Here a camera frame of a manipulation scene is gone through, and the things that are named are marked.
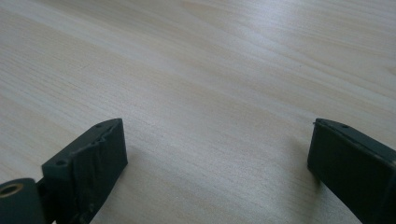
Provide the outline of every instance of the textured black surface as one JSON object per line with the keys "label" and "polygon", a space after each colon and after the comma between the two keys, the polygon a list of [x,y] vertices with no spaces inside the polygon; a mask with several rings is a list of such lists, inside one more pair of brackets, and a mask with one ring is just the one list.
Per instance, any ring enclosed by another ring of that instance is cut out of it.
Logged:
{"label": "textured black surface", "polygon": [[46,187],[60,205],[57,222],[90,222],[127,163],[122,119],[96,124],[44,163]]}
{"label": "textured black surface", "polygon": [[362,223],[396,223],[396,152],[369,136],[317,119],[308,169]]}
{"label": "textured black surface", "polygon": [[37,184],[0,186],[0,224],[89,223],[127,163],[122,119],[96,124],[42,165]]}

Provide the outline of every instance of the clamp jaw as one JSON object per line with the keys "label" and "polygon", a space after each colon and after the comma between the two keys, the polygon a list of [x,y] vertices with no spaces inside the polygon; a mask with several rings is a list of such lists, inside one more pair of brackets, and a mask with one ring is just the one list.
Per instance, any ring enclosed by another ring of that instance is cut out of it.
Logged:
{"label": "clamp jaw", "polygon": [[308,169],[362,223],[396,223],[396,151],[364,133],[317,119]]}
{"label": "clamp jaw", "polygon": [[0,185],[0,223],[89,223],[127,165],[122,119],[98,123],[42,165]]}

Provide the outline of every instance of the wood grain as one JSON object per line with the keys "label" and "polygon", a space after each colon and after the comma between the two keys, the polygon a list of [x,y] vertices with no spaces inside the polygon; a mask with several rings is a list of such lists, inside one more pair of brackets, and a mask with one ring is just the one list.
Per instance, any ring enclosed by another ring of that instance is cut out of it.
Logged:
{"label": "wood grain", "polygon": [[396,148],[395,1],[1,0],[0,181],[123,118],[92,223],[359,223],[306,169],[315,118]]}

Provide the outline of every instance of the light wood surface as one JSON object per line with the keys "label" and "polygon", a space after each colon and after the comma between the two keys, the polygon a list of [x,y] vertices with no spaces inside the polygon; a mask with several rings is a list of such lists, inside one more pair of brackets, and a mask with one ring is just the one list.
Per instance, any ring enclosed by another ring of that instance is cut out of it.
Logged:
{"label": "light wood surface", "polygon": [[92,223],[359,223],[306,169],[315,118],[396,148],[396,2],[0,0],[0,182],[123,118]]}

